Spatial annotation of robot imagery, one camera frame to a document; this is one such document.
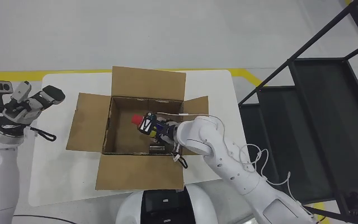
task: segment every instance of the floor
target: floor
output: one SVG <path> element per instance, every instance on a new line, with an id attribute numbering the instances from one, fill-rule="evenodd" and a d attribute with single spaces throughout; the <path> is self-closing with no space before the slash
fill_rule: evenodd
<path id="1" fill-rule="evenodd" d="M 0 2 L 0 71 L 110 69 L 113 65 L 247 68 L 263 80 L 343 7 L 341 0 L 4 0 Z M 358 28 L 348 17 L 303 56 L 346 55 L 357 48 L 357 35 Z M 351 64 L 358 73 L 358 57 Z M 234 77 L 233 82 L 238 101 L 254 88 L 242 77 Z M 291 82 L 284 70 L 269 85 Z M 32 85 L 39 89 L 41 83 Z M 114 223 L 127 195 L 30 207 L 33 145 L 29 138 L 19 150 L 17 214 Z M 242 198 L 221 181 L 199 185 L 210 192 L 220 223 L 236 223 L 250 214 Z M 14 224 L 39 222 L 58 223 L 22 217 L 13 220 Z"/>

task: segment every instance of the cardboard box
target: cardboard box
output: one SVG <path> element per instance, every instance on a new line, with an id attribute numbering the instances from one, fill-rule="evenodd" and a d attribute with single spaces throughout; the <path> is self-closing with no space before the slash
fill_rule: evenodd
<path id="1" fill-rule="evenodd" d="M 79 94 L 66 150 L 101 153 L 96 190 L 183 189 L 181 164 L 170 155 L 149 155 L 152 142 L 131 117 L 148 111 L 208 114 L 207 96 L 184 101 L 185 80 L 185 73 L 113 67 L 111 96 Z"/>

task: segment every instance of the black cable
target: black cable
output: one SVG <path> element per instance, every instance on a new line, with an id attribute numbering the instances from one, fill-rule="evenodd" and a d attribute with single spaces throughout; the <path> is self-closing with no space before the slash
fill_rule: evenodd
<path id="1" fill-rule="evenodd" d="M 41 130 L 41 129 L 33 128 L 30 126 L 30 130 L 37 132 L 37 134 L 39 134 L 40 136 L 42 136 L 43 138 L 45 138 L 46 140 L 48 140 L 50 142 L 54 142 L 57 139 L 57 137 L 54 134 L 50 134 L 50 133 L 48 133 L 44 130 Z"/>
<path id="2" fill-rule="evenodd" d="M 320 222 L 322 222 L 326 217 L 324 216 L 323 218 L 321 218 L 321 220 L 319 220 L 318 222 L 316 222 L 315 224 L 319 224 Z"/>
<path id="3" fill-rule="evenodd" d="M 49 216 L 34 216 L 34 215 L 31 215 L 31 214 L 16 214 L 16 215 L 14 215 L 14 217 L 15 216 L 17 216 L 17 217 L 48 218 L 48 219 L 51 219 L 51 220 L 58 220 L 58 221 L 68 222 L 68 223 L 71 223 L 71 224 L 77 224 L 75 222 L 71 222 L 71 221 L 68 221 L 68 220 L 63 220 L 62 218 L 55 218 L 55 217 L 49 217 Z"/>

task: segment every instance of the white table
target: white table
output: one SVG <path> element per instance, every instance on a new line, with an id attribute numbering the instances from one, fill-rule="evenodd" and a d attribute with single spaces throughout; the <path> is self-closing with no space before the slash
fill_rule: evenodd
<path id="1" fill-rule="evenodd" d="M 209 96 L 209 113 L 223 120 L 225 135 L 239 146 L 246 144 L 230 72 L 186 73 L 185 100 Z M 35 140 L 29 204 L 43 206 L 130 192 L 96 191 L 100 154 L 65 150 L 78 93 L 111 95 L 111 74 L 49 74 L 43 79 L 43 87 L 47 85 L 61 88 L 66 99 L 45 110 L 37 121 L 37 127 L 56 134 L 58 138 L 55 142 L 41 137 Z M 186 161 L 189 164 L 183 173 L 186 184 L 219 179 L 201 156 L 186 156 Z"/>

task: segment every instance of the black panel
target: black panel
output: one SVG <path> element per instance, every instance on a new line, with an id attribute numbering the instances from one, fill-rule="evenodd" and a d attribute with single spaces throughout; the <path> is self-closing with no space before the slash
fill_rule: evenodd
<path id="1" fill-rule="evenodd" d="M 260 149 L 267 148 L 270 156 L 268 157 L 267 164 L 263 170 L 264 176 L 272 183 L 279 183 L 279 175 L 276 170 L 275 160 L 271 152 L 269 139 L 266 133 L 266 127 L 263 123 L 261 109 L 259 104 L 244 104 L 240 106 L 240 115 L 242 125 L 245 132 L 246 142 L 259 146 Z M 254 161 L 257 156 L 257 148 L 254 146 L 248 146 L 248 152 L 250 160 Z M 261 172 L 261 168 L 265 163 L 266 152 L 262 154 L 262 158 L 257 162 L 257 172 Z M 273 186 L 277 190 L 282 190 L 281 186 Z"/>
<path id="2" fill-rule="evenodd" d="M 358 84 L 348 61 L 297 59 L 290 67 L 339 192 L 358 192 Z"/>
<path id="3" fill-rule="evenodd" d="M 263 87 L 257 96 L 280 179 L 291 172 L 291 192 L 303 203 L 333 198 L 295 87 Z"/>
<path id="4" fill-rule="evenodd" d="M 190 196 L 185 188 L 175 190 L 146 190 L 143 193 L 141 224 L 195 224 Z"/>

